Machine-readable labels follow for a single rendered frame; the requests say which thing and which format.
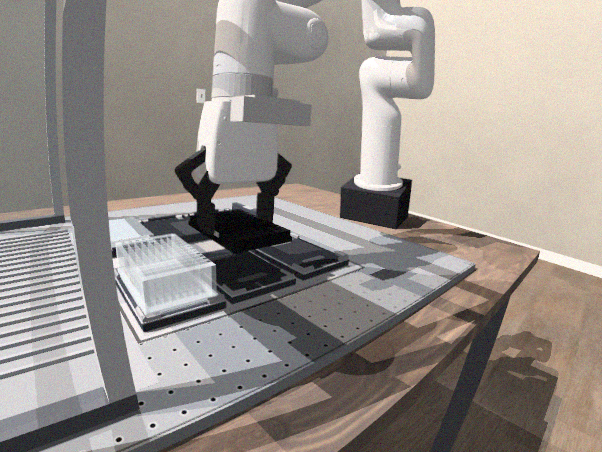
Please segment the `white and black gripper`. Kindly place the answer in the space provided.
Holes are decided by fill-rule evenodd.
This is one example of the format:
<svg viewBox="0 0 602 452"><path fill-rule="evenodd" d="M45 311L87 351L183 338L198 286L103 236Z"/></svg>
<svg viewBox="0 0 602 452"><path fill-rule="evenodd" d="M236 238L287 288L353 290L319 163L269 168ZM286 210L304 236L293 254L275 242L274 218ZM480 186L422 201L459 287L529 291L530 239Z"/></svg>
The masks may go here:
<svg viewBox="0 0 602 452"><path fill-rule="evenodd" d="M196 153L175 168L183 187L197 200L197 224L208 235L215 232L211 199L220 184L256 182L261 190L256 216L273 223L275 196L292 168L278 153L277 124L230 122L230 113L229 97L205 102ZM205 174L200 174L201 164ZM199 184L192 177L194 169Z"/></svg>

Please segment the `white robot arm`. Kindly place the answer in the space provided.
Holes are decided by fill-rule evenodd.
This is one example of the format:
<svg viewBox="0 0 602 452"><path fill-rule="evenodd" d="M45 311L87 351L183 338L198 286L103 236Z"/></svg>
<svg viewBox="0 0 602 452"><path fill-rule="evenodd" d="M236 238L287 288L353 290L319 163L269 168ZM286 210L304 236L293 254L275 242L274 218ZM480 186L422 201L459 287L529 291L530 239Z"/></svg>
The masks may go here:
<svg viewBox="0 0 602 452"><path fill-rule="evenodd" d="M306 9L320 1L219 0L212 98L229 97L230 121L310 126L312 105L277 98L273 77L274 65L310 62L326 50L327 27ZM366 45L412 54L369 58L359 72L361 172L354 183L368 190L392 191L403 185L397 177L402 119L393 98L431 95L435 24L424 7L401 7L400 0L361 1Z"/></svg>

